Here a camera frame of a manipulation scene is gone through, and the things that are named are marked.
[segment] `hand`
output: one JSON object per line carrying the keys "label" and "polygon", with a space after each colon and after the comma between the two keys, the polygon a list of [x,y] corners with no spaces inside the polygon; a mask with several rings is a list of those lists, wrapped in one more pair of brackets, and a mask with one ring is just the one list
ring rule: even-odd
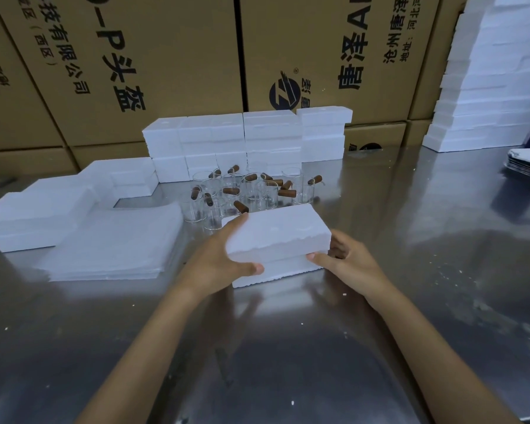
{"label": "hand", "polygon": [[365,245],[335,229],[328,254],[311,253],[306,258],[332,272],[368,301],[394,289]]}
{"label": "hand", "polygon": [[243,276],[259,275],[264,271],[261,263],[239,263],[226,254],[226,242],[245,221],[241,214],[217,233],[208,238],[192,255],[178,275],[177,286],[184,287],[197,301],[232,284]]}

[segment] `stainless steel table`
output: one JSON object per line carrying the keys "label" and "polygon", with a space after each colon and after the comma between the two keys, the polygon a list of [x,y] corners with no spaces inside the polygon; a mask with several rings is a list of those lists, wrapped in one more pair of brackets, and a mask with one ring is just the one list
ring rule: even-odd
{"label": "stainless steel table", "polygon": [[[473,370],[530,418],[530,180],[500,172],[506,152],[351,152],[304,170],[325,179],[314,206],[326,223],[366,242]],[[162,205],[185,187],[161,184],[118,206]],[[185,225],[155,280],[48,283],[31,269],[47,250],[0,253],[0,423],[72,422],[204,236]],[[150,418],[328,420],[429,422],[384,323],[323,270],[206,300]]]}

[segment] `person's right hand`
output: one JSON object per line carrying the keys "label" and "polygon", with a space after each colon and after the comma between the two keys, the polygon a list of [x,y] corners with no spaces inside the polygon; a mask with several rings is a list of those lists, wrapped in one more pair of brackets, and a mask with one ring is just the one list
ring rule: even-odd
{"label": "person's right hand", "polygon": [[332,229],[328,254],[310,253],[306,258],[332,272],[367,300],[394,289],[365,245],[336,229]]}

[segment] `person's left hand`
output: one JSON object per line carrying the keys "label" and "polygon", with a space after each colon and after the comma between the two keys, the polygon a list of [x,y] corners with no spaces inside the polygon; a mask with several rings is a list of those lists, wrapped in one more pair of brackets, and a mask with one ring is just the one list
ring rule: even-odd
{"label": "person's left hand", "polygon": [[239,263],[226,254],[226,242],[248,214],[241,214],[208,238],[192,255],[178,275],[177,286],[184,287],[198,301],[216,293],[243,276],[259,275],[261,263]]}

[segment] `logo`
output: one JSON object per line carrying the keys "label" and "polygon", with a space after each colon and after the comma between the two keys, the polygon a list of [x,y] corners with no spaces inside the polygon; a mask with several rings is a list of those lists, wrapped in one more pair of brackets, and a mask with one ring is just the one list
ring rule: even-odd
{"label": "logo", "polygon": [[275,110],[292,110],[298,105],[300,95],[298,83],[281,71],[281,78],[269,91],[269,102]]}

